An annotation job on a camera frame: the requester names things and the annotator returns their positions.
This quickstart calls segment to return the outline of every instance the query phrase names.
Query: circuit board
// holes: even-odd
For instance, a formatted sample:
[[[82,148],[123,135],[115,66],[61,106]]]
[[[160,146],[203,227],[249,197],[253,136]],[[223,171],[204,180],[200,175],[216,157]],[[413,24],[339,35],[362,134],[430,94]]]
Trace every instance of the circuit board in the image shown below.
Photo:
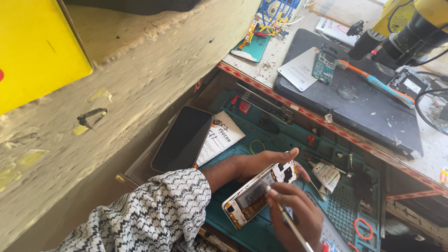
[[[312,75],[321,82],[330,85],[335,68],[336,59],[321,51],[317,56],[316,63],[314,64]]]

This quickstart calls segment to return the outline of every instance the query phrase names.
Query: orange rubber band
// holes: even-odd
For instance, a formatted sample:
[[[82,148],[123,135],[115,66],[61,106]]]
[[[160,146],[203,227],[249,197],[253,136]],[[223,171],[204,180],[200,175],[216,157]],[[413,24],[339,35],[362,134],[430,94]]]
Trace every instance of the orange rubber band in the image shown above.
[[[356,250],[356,252],[359,252],[358,249],[355,246],[353,246],[353,244],[349,243],[349,245],[352,246]]]
[[[356,223],[357,223],[358,221],[362,221],[364,224],[366,224],[366,225],[370,228],[370,236],[369,236],[369,237],[364,237],[364,236],[362,236],[362,235],[358,232],[358,227],[356,226]],[[355,220],[355,231],[356,231],[356,233],[359,235],[359,237],[361,237],[361,238],[363,238],[363,239],[370,240],[370,239],[372,239],[372,237],[373,237],[373,229],[372,229],[372,227],[370,226],[370,224],[367,223],[364,219],[358,218],[358,219]]]

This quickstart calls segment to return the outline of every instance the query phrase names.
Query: person's left hand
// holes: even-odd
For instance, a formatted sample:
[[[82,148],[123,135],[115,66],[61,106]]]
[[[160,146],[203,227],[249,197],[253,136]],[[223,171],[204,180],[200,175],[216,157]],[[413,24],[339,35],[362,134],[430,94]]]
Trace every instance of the person's left hand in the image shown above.
[[[294,148],[289,152],[271,152],[263,151],[256,155],[241,156],[242,164],[239,167],[240,175],[236,179],[238,182],[247,182],[262,170],[274,163],[287,163],[299,154],[299,149]],[[311,181],[305,169],[296,161],[297,172],[304,178],[306,182]]]

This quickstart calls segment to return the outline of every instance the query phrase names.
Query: black and white patterned sleeve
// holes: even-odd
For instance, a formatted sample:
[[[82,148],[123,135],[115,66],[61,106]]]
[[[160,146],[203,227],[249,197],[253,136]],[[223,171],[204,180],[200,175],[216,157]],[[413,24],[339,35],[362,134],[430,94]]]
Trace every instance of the black and white patterned sleeve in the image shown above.
[[[210,198],[208,182],[196,169],[152,177],[109,206],[97,207],[53,251],[209,251],[194,239]]]

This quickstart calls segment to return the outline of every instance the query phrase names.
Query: rubber band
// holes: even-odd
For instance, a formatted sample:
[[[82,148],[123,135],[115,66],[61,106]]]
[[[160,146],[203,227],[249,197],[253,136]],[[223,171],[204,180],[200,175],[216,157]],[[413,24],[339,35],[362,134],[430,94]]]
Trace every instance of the rubber band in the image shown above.
[[[358,249],[355,246],[353,246],[353,244],[349,243],[349,245],[352,246],[356,250],[356,252],[359,252]]]
[[[249,145],[249,149],[250,149],[250,152],[252,152],[252,155],[255,155],[254,151],[252,150],[252,144],[253,144],[254,142],[260,142],[261,145],[263,145],[263,150],[264,150],[264,151],[266,150],[266,147],[264,147],[264,143],[263,143],[262,141],[260,141],[260,140],[258,140],[258,139],[257,139],[257,140],[254,140],[254,141],[250,142],[250,145]]]
[[[369,237],[364,237],[364,236],[362,236],[362,235],[358,232],[358,227],[356,227],[356,223],[357,223],[358,221],[362,221],[364,224],[366,224],[366,225],[370,228],[370,236],[369,236]],[[359,235],[359,237],[361,237],[361,238],[363,238],[363,239],[370,240],[370,239],[372,239],[372,237],[373,237],[373,229],[372,229],[372,227],[370,226],[369,223],[367,223],[367,222],[366,222],[364,219],[362,219],[362,218],[358,218],[358,219],[355,220],[355,231],[356,231],[356,233]]]

